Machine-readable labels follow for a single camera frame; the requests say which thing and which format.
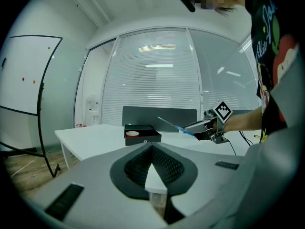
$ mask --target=sleeve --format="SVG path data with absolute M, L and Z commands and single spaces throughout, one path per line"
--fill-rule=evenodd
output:
M 261 91 L 260 91 L 260 87 L 259 87 L 259 82 L 258 82 L 258 84 L 257 84 L 256 96 L 258 96 L 260 99 L 262 99 L 262 97 L 261 97 Z

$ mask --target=black box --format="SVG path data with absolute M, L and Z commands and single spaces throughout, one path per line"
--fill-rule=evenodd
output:
M 126 132 L 136 131 L 139 136 L 126 137 Z M 151 125 L 125 125 L 124 130 L 125 145 L 131 146 L 146 142 L 161 142 L 162 135 Z

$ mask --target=hair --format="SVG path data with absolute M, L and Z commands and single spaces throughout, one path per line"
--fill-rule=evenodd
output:
M 232 12 L 232 11 L 234 11 L 235 10 L 235 8 L 225 8 L 225 7 L 217 7 L 216 9 L 215 9 L 215 11 L 217 12 L 217 13 L 219 13 L 219 14 L 221 14 L 221 15 L 224 15 L 224 16 L 227 16 L 227 12 Z

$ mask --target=black and white square marker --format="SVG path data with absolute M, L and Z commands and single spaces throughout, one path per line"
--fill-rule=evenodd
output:
M 218 115 L 221 122 L 224 124 L 233 113 L 232 110 L 225 104 L 224 101 L 219 101 L 213 110 Z

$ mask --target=printed shirt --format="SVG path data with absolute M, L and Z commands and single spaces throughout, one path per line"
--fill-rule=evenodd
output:
M 252 18 L 252 47 L 259 77 L 257 95 L 262 99 L 261 142 L 272 132 L 286 127 L 270 92 L 289 70 L 299 47 L 283 6 L 287 3 L 282 4 L 281 0 L 245 0 Z

